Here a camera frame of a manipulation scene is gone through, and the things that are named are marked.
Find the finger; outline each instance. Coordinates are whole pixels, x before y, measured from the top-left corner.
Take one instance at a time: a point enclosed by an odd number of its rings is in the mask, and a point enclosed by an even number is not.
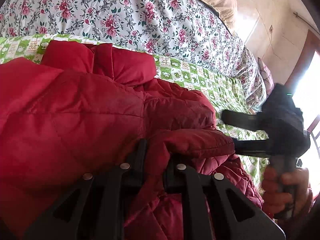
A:
[[[286,172],[281,175],[281,182],[284,185],[308,185],[309,170],[307,168],[296,168],[294,172]]]
[[[272,193],[272,192],[277,192],[278,191],[278,183],[276,183],[275,181],[271,181],[271,180],[263,180],[262,181],[262,184],[261,184],[261,187],[269,192],[269,193]]]
[[[284,210],[284,208],[285,208],[284,204],[279,205],[279,206],[275,206],[275,205],[268,205],[268,204],[264,203],[262,206],[262,210],[265,213],[271,213],[271,214],[277,214],[277,213],[281,212],[282,210]]]
[[[265,192],[262,196],[264,202],[270,205],[280,206],[292,203],[292,195],[290,193],[269,193]]]
[[[274,168],[271,166],[267,166],[264,173],[263,173],[263,179],[265,180],[276,180],[277,179],[277,173]]]

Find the beige wall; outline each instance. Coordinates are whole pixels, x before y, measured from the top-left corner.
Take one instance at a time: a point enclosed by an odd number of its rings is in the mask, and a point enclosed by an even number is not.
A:
[[[297,63],[308,32],[308,25],[293,12],[312,20],[310,14],[301,0],[237,0],[237,3],[239,37],[256,58],[263,58],[274,81],[284,84]]]

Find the floral bedsheet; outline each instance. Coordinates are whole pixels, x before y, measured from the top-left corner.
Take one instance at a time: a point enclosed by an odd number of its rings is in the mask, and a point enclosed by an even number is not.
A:
[[[70,34],[35,34],[33,36],[17,36],[8,39],[0,37],[0,64],[17,57],[25,57],[39,64],[51,40],[77,41],[91,44],[102,43],[102,41]],[[176,58],[156,54],[153,57],[156,63],[157,78],[175,82],[181,87],[190,90],[199,90],[209,99],[216,109],[217,128],[224,134],[240,140],[262,140],[267,138],[266,133],[263,131],[252,132],[225,125],[220,119],[221,112],[224,109],[249,113],[239,79],[228,78],[220,73]],[[256,187],[261,190],[262,172],[267,165],[267,160],[248,156],[241,156],[240,158],[246,172],[251,175]]]
[[[252,53],[198,0],[6,0],[0,35],[68,33],[175,57],[241,80],[248,106],[266,98]]]

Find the silver screw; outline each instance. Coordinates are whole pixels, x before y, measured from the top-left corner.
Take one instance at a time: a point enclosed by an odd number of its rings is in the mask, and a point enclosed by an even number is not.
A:
[[[83,174],[82,175],[82,178],[84,179],[84,180],[89,180],[89,179],[92,179],[92,174],[91,173],[85,173],[85,174]]]
[[[216,173],[214,174],[214,178],[217,180],[223,180],[224,176],[222,173]]]
[[[186,168],[187,168],[187,166],[184,165],[184,164],[182,164],[182,163],[180,163],[180,164],[177,165],[177,169],[180,170],[180,171],[183,171],[183,170],[185,170]]]
[[[129,163],[122,163],[120,165],[120,168],[123,169],[123,170],[127,170],[130,168],[130,164]]]

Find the red puffer jacket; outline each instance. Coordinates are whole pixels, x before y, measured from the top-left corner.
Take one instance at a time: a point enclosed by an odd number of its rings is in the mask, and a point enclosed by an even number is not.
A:
[[[84,173],[121,164],[140,138],[147,179],[126,239],[183,239],[180,198],[162,186],[170,152],[204,174],[223,173],[261,207],[207,98],[155,75],[151,55],[65,41],[51,41],[40,65],[0,65],[0,216],[15,235]]]

